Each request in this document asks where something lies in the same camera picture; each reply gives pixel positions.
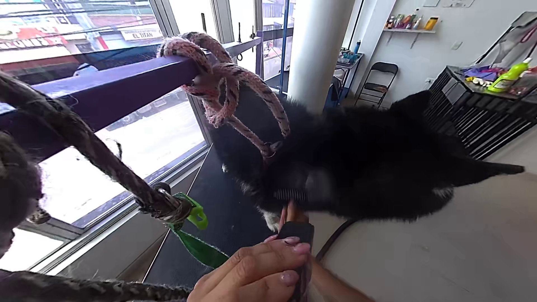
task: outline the glass window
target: glass window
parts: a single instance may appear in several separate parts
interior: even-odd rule
[[[96,135],[113,152],[121,153],[123,162],[147,182],[206,145],[182,89],[136,110]],[[45,194],[42,207],[52,217],[77,227],[86,227],[130,196],[74,148],[55,154],[39,166]]]
[[[0,269],[26,270],[63,244],[63,241],[18,228],[13,232],[15,233],[13,244],[0,258]]]
[[[287,28],[294,27],[297,0],[289,1],[289,16]],[[263,31],[279,30],[284,27],[285,0],[265,0],[262,5],[263,9]],[[283,39],[275,39],[263,42],[263,70],[264,79],[276,77],[268,83],[271,87],[276,88],[279,85],[279,74],[281,71]],[[291,51],[293,49],[293,37],[287,37],[285,51],[284,72],[289,71],[291,67]],[[288,82],[288,75],[284,75],[284,91]]]
[[[0,0],[0,63],[158,44],[148,0]]]
[[[256,33],[254,27],[256,14],[253,9],[253,0],[229,0],[229,6],[231,9],[231,22],[233,24],[233,36],[235,37],[235,41],[239,41],[239,34],[242,42],[250,40],[250,35],[252,35],[252,33],[255,35]],[[255,73],[256,48],[249,49],[241,55],[242,57],[238,56],[238,59],[241,60],[237,61],[237,64]]]
[[[148,0],[0,0],[0,70],[28,84],[155,57]]]
[[[216,33],[211,0],[171,0],[170,5],[180,33],[206,32],[220,40]]]

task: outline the pink rope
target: pink rope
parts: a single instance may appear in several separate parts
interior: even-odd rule
[[[220,63],[211,66],[200,47],[213,53]],[[238,83],[242,81],[265,101],[278,121],[284,138],[289,135],[289,121],[278,97],[256,74],[233,64],[228,52],[211,36],[205,33],[191,32],[183,34],[181,37],[168,38],[161,46],[158,56],[167,55],[187,56],[200,67],[201,77],[194,80],[194,85],[183,85],[182,88],[188,94],[202,99],[207,120],[214,127],[218,128],[227,121],[235,130],[249,139],[264,158],[270,157],[274,153],[270,146],[234,116],[238,105]],[[226,82],[224,105],[219,102],[222,81]]]

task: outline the green strap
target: green strap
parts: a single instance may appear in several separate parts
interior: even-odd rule
[[[168,224],[168,226],[181,239],[188,252],[202,264],[216,269],[228,260],[229,257],[216,247],[183,232],[180,228],[175,228],[172,224]]]
[[[179,199],[188,200],[193,206],[192,210],[190,211],[190,215],[187,217],[188,220],[199,230],[203,231],[207,228],[209,221],[203,212],[203,207],[199,203],[182,192],[173,196]],[[181,230],[183,222],[177,224],[168,224],[168,226],[170,227],[170,230],[172,230],[179,237],[186,250],[188,250],[188,252],[202,264],[216,269],[229,258],[216,247],[209,245],[208,243],[192,236],[189,233],[183,232],[183,230]]]

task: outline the comb teeth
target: comb teeth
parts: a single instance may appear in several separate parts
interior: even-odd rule
[[[296,202],[305,202],[308,199],[306,192],[298,189],[278,189],[274,192],[274,197],[280,200],[294,200]]]

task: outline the grooming table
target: grooming table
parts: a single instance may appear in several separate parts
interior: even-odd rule
[[[210,149],[188,195],[204,207],[206,230],[186,221],[183,230],[231,256],[241,247],[260,243],[273,233],[250,199],[242,194],[230,174],[222,171],[216,151]],[[211,268],[199,263],[179,238],[168,231],[144,282],[194,287]]]

